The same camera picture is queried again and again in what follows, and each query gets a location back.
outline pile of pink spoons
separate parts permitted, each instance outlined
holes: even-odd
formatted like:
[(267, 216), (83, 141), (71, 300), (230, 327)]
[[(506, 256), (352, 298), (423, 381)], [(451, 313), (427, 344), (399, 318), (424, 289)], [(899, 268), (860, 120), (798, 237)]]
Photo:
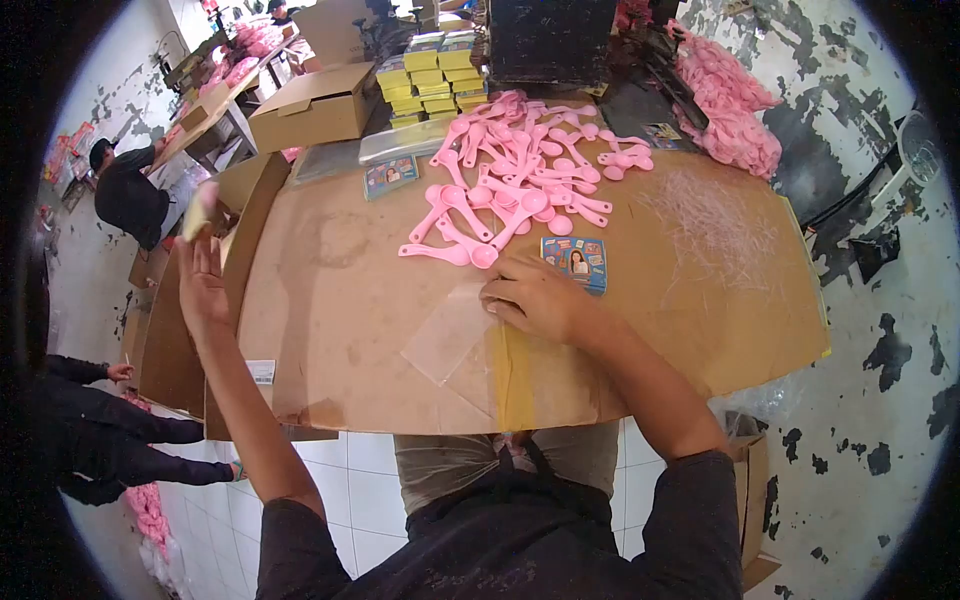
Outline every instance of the pile of pink spoons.
[[(596, 192), (595, 184), (602, 177), (622, 180), (630, 167), (644, 171), (654, 167), (650, 145), (644, 140), (618, 138), (593, 123), (580, 123), (581, 117), (596, 116), (594, 105), (548, 108), (543, 102), (528, 101), (519, 90), (491, 94), (491, 98), (489, 104), (450, 123), (444, 143), (430, 164), (445, 168), (453, 184), (427, 188), (424, 196), (430, 210), (411, 231), (411, 243), (401, 246), (397, 255), (432, 256), (457, 266), (472, 264), (489, 269), (514, 235), (530, 231), (531, 220), (546, 223), (554, 235), (572, 233), (573, 221), (568, 214), (578, 214), (589, 223), (606, 227), (608, 220), (604, 215), (612, 212), (612, 204), (584, 194)], [(558, 127), (561, 123), (578, 131), (568, 133)], [(602, 175), (574, 147), (581, 139), (592, 141), (597, 137), (608, 141), (612, 150), (597, 158), (605, 167)], [(459, 152), (452, 148), (458, 139)], [(634, 146), (621, 149), (621, 143)], [(562, 157), (564, 151), (572, 159)], [(481, 153), (490, 156), (492, 162), (478, 163)], [(549, 166), (545, 156), (554, 157)], [(473, 187), (464, 180), (461, 164), (467, 168), (479, 165)], [(453, 224), (451, 209), (463, 216), (473, 237)], [(503, 222), (503, 228), (494, 234), (474, 213), (480, 209), (492, 211)], [(424, 245), (431, 228), (454, 245)]]

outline black cap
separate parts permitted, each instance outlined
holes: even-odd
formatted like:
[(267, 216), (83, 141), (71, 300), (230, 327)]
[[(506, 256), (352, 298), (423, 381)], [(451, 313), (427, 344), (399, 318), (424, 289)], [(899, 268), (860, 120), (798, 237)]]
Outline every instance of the black cap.
[(101, 137), (90, 149), (90, 168), (94, 173), (104, 166), (104, 154), (107, 153), (107, 148), (113, 148), (113, 144), (105, 137)]

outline table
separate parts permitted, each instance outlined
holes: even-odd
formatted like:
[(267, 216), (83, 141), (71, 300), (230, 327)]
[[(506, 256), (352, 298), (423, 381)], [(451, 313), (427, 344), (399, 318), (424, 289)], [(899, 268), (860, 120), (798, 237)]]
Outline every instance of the table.
[(221, 102), (210, 113), (210, 115), (203, 120), (203, 122), (189, 132), (184, 132), (183, 134), (179, 135), (172, 144), (164, 148), (163, 152), (147, 171), (147, 175), (150, 175), (166, 164), (177, 153), (183, 151), (186, 151), (188, 154), (190, 154), (190, 156), (199, 162), (207, 171), (210, 173), (216, 173), (217, 169), (213, 166), (213, 163), (210, 162), (210, 160), (204, 155), (197, 154), (194, 156), (191, 154), (190, 147), (194, 144), (194, 142), (200, 139), (204, 133), (209, 131), (211, 127), (216, 125), (217, 122), (224, 117), (229, 120), (230, 124), (233, 125), (233, 127), (240, 134), (240, 138), (243, 140), (243, 142), (246, 143), (252, 150), (253, 154), (256, 155), (256, 142), (253, 141), (253, 134), (250, 131), (250, 124), (247, 123), (247, 117), (244, 116), (243, 111), (240, 110), (239, 105), (236, 103), (237, 96), (251, 86), (253, 81), (256, 80), (257, 76), (259, 76), (260, 70), (265, 66), (267, 67), (267, 70), (270, 72), (271, 76), (274, 78), (277, 88), (280, 88), (279, 79), (277, 78), (273, 67), (270, 65), (270, 61), (275, 59), (283, 51), (283, 49), (289, 46), (295, 39), (297, 39), (296, 36), (291, 36), (288, 39), (284, 39), (283, 43), (281, 43), (270, 54), (264, 57), (257, 64), (256, 68), (252, 69), (245, 78), (240, 80), (240, 83), (230, 90), (229, 95), (224, 99), (224, 101)]
[[(578, 150), (595, 159), (608, 147), (585, 142)], [(598, 183), (591, 196), (614, 204), (607, 228), (574, 219), (574, 235), (607, 246), (611, 279), (601, 301), (704, 396), (755, 386), (819, 359), (829, 345), (819, 286), (786, 200), (765, 181), (706, 156), (655, 150), (654, 161), (650, 173), (635, 169), (624, 181)], [(419, 165), (420, 180), (371, 203), (364, 201), (359, 170), (277, 194), (237, 334), (248, 360), (276, 360), (274, 385), (261, 387), (275, 415), (328, 429), (424, 435), (625, 416), (611, 382), (586, 356), (509, 327), (491, 328), (443, 387), (401, 355), (451, 290), (485, 275), (397, 256), (429, 207), (425, 188), (450, 183), (444, 169), (425, 159)], [(466, 170), (465, 177), (473, 181), (475, 174)], [(676, 224), (649, 201), (688, 193), (690, 186), (718, 190), (772, 231), (770, 248), (757, 257), (764, 289), (731, 286), (696, 261), (679, 262), (683, 252), (670, 235)], [(462, 223), (460, 229), (468, 230)], [(546, 235), (543, 224), (534, 224), (505, 253), (536, 253)], [(446, 245), (436, 231), (425, 243)], [(722, 264), (722, 255), (708, 258)]]

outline yellow tape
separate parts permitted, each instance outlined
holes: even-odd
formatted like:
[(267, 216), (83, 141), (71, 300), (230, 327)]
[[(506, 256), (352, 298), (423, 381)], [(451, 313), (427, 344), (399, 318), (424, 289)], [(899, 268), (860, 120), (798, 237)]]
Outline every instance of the yellow tape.
[(527, 336), (512, 325), (499, 324), (488, 333), (492, 348), (496, 422), (500, 431), (533, 429), (534, 393), (530, 385)]

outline black t-shirt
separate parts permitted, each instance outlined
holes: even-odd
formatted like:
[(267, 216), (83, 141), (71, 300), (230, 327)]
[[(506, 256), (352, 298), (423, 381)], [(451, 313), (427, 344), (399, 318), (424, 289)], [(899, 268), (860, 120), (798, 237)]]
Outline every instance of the black t-shirt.
[(170, 209), (170, 197), (154, 187), (140, 169), (153, 164), (153, 145), (117, 155), (97, 182), (93, 205), (106, 223), (129, 233), (144, 250), (160, 240), (160, 226)]
[(294, 12), (302, 11), (303, 7), (292, 7), (287, 9), (287, 15), (282, 19), (274, 17), (274, 25), (286, 25), (294, 20)]
[(643, 530), (646, 551), (631, 561), (618, 556), (610, 519), (599, 490), (494, 471), (411, 515), (410, 541), (351, 581), (323, 520), (298, 502), (275, 500), (263, 512), (256, 597), (742, 597), (727, 455), (668, 464)]

